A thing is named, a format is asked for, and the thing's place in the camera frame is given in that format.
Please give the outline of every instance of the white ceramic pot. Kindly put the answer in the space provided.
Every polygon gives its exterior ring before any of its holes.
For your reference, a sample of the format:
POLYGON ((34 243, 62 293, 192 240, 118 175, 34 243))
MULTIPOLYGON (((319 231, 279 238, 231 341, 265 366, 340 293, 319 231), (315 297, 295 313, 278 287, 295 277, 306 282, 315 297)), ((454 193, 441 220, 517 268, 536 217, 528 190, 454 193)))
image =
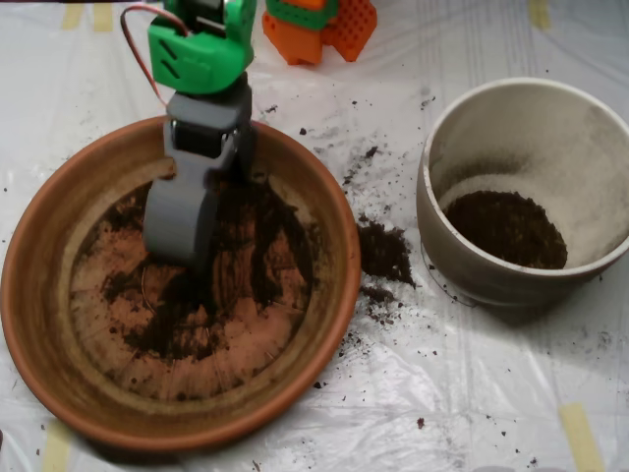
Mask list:
POLYGON ((557 82, 475 88, 429 135, 417 212, 428 255, 465 294, 504 306, 559 298, 629 248, 629 127, 604 103, 557 82), (566 243, 565 268, 507 263, 462 237, 444 210, 476 191, 518 192, 543 207, 566 243))

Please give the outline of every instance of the pot rim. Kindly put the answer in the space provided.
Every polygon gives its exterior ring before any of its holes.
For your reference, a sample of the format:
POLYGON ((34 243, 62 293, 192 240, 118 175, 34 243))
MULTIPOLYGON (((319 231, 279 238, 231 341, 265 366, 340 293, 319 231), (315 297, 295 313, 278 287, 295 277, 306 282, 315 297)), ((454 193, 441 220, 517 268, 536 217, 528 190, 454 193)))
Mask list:
POLYGON ((9 307, 12 305, 13 294, 19 290, 17 281, 12 275, 17 268, 17 254, 22 249, 20 247, 20 241, 23 235, 34 224, 33 214, 35 213, 35 209, 47 199, 49 192, 58 185, 62 175, 80 165, 83 158, 93 153, 97 148, 113 140, 117 140, 123 135, 132 134, 144 128, 154 127, 157 124, 163 123, 163 121, 163 116, 149 118, 105 135, 77 152, 43 184, 24 212, 11 239, 2 271, 2 284, 0 286, 0 319, 2 320, 7 346, 18 371, 32 393, 53 415, 82 435, 101 443, 138 452, 175 452, 228 443, 236 438, 251 433, 283 413, 315 382, 316 377, 331 360, 354 314, 356 298, 354 298, 352 294, 358 296, 361 280, 361 257, 360 250, 358 249, 358 230, 354 222, 354 215, 332 174, 330 174, 325 166, 309 150, 298 142, 274 128, 256 123, 256 127, 260 132, 270 135, 276 141, 281 141, 286 147, 290 148, 292 152, 308 163, 311 171, 317 174, 323 181, 324 187, 330 193, 330 197, 333 199, 344 221, 342 233, 345 234, 344 239, 347 249, 347 275, 343 280, 341 293, 345 295, 340 301, 337 316, 330 326, 328 336, 322 340, 320 348, 316 351, 310 363, 277 396, 271 398, 251 414, 219 427, 212 428, 210 424, 207 430, 173 438, 143 438, 114 431, 98 424, 88 417, 81 416, 73 409, 70 409, 60 402, 54 394, 48 392, 44 388, 44 385, 37 379, 25 356, 27 347, 21 346, 18 343, 14 331, 14 315, 11 314, 9 307))
POLYGON ((497 266, 501 266, 513 272, 525 273, 531 276, 539 276, 539 277, 547 277, 547 278, 561 278, 561 277, 569 277, 569 276, 578 276, 583 275, 585 273, 596 271, 602 267, 608 266, 613 263, 615 260, 620 258, 627 250, 629 250, 629 236, 625 238, 622 243, 620 243, 613 251, 606 254, 602 258, 594 261, 592 263, 586 265, 580 265, 578 267, 572 268, 561 268, 561 269, 543 269, 543 268, 529 268, 524 267, 522 265, 516 265, 512 263, 508 263, 507 261, 503 261, 496 256, 492 256, 491 254, 483 251, 478 248, 466 238, 464 238, 456 228, 450 223, 448 218, 445 216, 445 213, 439 207, 439 204, 434 196, 434 191, 432 190, 432 182, 430 181, 430 153, 432 151, 432 145, 434 142, 434 137, 437 132, 441 128, 441 125, 445 122, 445 120, 450 116, 452 112, 454 112, 458 107, 463 105, 466 101, 470 100, 472 97, 483 93, 489 89, 498 89, 502 87, 510 87, 510 86, 541 86, 545 88, 558 89, 561 91, 567 91, 576 95, 586 101, 589 101, 592 105, 600 107, 604 110, 607 115, 613 120, 613 122, 623 130, 624 134, 629 136, 629 126, 625 121, 608 105, 600 101, 598 98, 590 95, 589 93, 580 90, 579 88, 575 88, 572 86, 568 86, 564 83, 551 81, 548 79, 536 79, 529 77, 516 77, 510 79, 500 79, 497 81, 488 82, 479 87, 472 88, 461 96, 459 96, 456 100, 454 100, 437 118, 430 134, 426 140, 426 144, 424 146, 423 158, 422 158, 422 172, 424 174, 424 182, 426 185, 426 189, 428 191, 430 205, 432 209, 436 212, 437 216, 441 220, 441 223, 445 225, 448 231, 457 239, 459 243, 464 245, 468 250, 475 253, 477 256, 485 259, 486 261, 493 263, 497 266))

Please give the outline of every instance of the gray 3d-printed part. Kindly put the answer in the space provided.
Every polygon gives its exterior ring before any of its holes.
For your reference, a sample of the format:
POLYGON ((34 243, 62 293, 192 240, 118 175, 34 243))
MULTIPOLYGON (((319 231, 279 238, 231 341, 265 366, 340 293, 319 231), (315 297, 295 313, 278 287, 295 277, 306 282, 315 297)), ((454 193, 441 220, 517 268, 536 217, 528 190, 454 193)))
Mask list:
POLYGON ((246 75, 225 93, 210 97, 192 99, 175 93, 168 104, 170 120, 164 124, 164 150, 175 160, 176 175, 153 181, 148 192, 143 224, 147 251, 172 264, 204 269, 218 208, 215 177, 243 176, 251 169, 255 150, 251 110, 246 75), (178 139, 182 123, 194 128, 178 139), (218 155, 186 150, 206 149, 206 141, 217 140, 218 155))

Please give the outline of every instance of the table surface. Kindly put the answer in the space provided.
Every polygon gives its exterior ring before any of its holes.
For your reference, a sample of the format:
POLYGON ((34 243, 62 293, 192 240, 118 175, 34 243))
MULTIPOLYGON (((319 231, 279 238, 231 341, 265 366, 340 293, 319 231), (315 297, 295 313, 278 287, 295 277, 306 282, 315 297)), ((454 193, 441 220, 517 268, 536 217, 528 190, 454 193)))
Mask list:
MULTIPOLYGON (((558 409, 571 402, 585 408, 606 470, 629 468, 629 260, 534 320, 508 323, 442 290, 423 261, 415 212, 430 126, 474 86, 559 80, 629 118, 629 3, 372 1, 378 27, 354 64, 326 48, 321 65, 288 67, 258 19, 250 80, 256 119, 311 149, 339 184, 355 172, 343 184, 354 214, 404 231, 417 289, 377 282, 403 304, 389 306, 394 324, 370 318, 361 296, 349 332, 362 343, 334 356, 321 389, 226 449, 150 466, 108 461, 65 432, 30 393, 2 338, 0 471, 569 471, 558 409), (359 167, 374 146, 372 164, 359 167)), ((94 8, 0 6, 2 260, 29 200, 61 164, 163 112, 120 32, 123 6, 94 8), (68 15, 77 12, 73 23, 68 15)), ((130 15, 144 57, 149 21, 130 15)))

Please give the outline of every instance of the orange toy block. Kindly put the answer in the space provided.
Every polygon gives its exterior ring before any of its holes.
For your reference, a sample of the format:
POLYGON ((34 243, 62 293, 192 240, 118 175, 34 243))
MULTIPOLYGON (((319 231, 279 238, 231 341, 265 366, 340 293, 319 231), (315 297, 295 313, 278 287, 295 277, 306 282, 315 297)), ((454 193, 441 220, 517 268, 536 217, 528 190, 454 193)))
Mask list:
POLYGON ((321 62, 321 31, 296 27, 267 12, 262 17, 262 30, 290 66, 321 62))
POLYGON ((323 42, 354 62, 377 26, 377 12, 370 0, 340 0, 338 7, 336 25, 325 27, 323 42))
POLYGON ((323 10, 326 0, 283 0, 284 2, 295 5, 296 7, 306 8, 308 10, 323 10))

